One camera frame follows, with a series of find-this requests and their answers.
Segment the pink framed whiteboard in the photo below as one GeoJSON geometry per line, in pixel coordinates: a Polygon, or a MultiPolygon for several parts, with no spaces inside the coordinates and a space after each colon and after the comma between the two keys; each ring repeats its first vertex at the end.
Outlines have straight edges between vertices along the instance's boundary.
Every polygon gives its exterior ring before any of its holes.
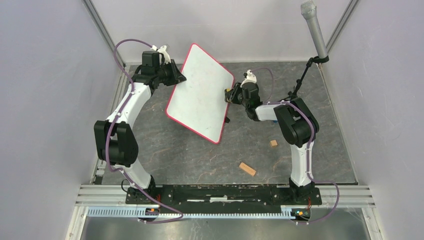
{"type": "Polygon", "coordinates": [[[218,144],[228,112],[225,90],[232,88],[234,75],[196,43],[190,46],[181,73],[186,81],[174,87],[166,115],[218,144]]]}

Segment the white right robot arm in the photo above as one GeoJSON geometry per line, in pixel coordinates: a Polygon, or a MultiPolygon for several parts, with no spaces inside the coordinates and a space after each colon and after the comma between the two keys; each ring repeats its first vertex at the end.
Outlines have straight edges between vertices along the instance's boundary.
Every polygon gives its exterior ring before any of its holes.
{"type": "Polygon", "coordinates": [[[224,91],[227,103],[241,105],[247,116],[256,122],[276,121],[283,138],[290,144],[292,170],[289,177],[289,199],[302,204],[314,187],[312,176],[312,148],[319,124],[304,100],[295,97],[278,102],[262,102],[259,86],[253,82],[236,83],[224,91]]]}

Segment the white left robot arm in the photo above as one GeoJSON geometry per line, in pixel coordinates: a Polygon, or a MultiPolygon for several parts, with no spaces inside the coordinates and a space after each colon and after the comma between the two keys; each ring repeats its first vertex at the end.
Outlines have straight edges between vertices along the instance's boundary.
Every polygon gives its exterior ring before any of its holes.
{"type": "Polygon", "coordinates": [[[160,86],[174,86],[186,81],[175,61],[164,49],[144,51],[139,65],[129,78],[121,102],[105,120],[94,124],[97,155],[111,172],[120,172],[138,190],[145,204],[157,198],[154,178],[138,160],[139,146],[133,126],[142,107],[160,86]]]}

